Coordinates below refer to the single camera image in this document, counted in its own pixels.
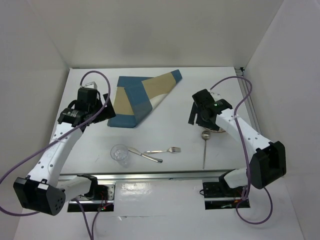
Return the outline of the silver spoon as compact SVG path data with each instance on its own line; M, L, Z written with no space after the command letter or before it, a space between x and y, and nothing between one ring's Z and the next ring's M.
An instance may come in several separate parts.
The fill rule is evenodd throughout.
M202 170L204 171L205 165L206 165L207 141L211 138L211 132L209 130L204 130L201 133L201 138L204 140L203 162L202 162Z

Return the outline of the flower pattern plate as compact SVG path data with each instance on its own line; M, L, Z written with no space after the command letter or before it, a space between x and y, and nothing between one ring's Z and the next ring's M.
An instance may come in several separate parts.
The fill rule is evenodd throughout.
M221 134L221 133L225 133L226 131L220 127L214 127L214 128L207 128L208 131L212 132L212 133L218 133L218 134Z

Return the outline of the blue and tan placemat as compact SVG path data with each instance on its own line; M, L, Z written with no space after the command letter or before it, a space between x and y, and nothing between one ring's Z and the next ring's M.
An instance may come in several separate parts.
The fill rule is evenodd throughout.
M112 128L137 127L183 79L176 69L156 77L120 76L113 108Z

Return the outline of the clear plastic cup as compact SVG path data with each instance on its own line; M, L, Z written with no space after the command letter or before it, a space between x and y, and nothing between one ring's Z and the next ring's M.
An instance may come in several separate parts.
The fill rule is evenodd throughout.
M123 144L116 144L110 150L111 158L124 168L130 165L130 155L128 148Z

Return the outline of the silver table knife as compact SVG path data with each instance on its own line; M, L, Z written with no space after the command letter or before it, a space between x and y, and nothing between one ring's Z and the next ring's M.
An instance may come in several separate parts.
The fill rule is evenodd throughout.
M133 147L127 146L127 149L128 149L129 152L134 153L134 154L136 154L136 155L138 155L138 156L141 156L141 157L143 157L143 158L146 158L146 159L148 159L148 160L151 160L151 161L153 161L153 162L160 163L160 164L163 162L162 159L155 158L155 157L149 156L149 155L147 155L147 154L141 153L140 151L138 151L137 149L135 149L135 148L133 148Z

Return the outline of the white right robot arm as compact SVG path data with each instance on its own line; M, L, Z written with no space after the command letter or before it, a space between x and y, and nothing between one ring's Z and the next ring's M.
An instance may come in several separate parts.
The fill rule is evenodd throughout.
M230 196L237 187L250 183L262 189L287 173L286 150L280 142L262 136L240 116L225 99L215 100L207 89L192 95L193 105L188 123L210 130L222 129L239 143L244 143L249 167L231 170L219 177L218 190Z

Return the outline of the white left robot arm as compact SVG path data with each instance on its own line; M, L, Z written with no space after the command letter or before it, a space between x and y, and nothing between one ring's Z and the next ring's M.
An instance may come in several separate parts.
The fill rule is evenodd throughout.
M88 200L97 197L98 179L92 175L78 174L62 184L58 181L73 146L86 127L115 117L107 97L108 94L101 95L95 85L78 89L77 98L60 113L51 146L26 177L14 181L13 188L23 208L55 216L65 202L80 195Z

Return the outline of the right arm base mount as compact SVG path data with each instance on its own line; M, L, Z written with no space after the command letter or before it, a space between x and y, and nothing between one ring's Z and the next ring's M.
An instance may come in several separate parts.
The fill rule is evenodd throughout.
M243 187L229 188L219 181L203 180L199 194L204 198L206 210L235 209L242 201Z

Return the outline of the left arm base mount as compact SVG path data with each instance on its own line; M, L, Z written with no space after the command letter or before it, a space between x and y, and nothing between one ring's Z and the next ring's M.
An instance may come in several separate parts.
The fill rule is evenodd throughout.
M114 182L99 182L94 190L94 197L79 195L76 199L86 213L113 212L115 207L116 184Z

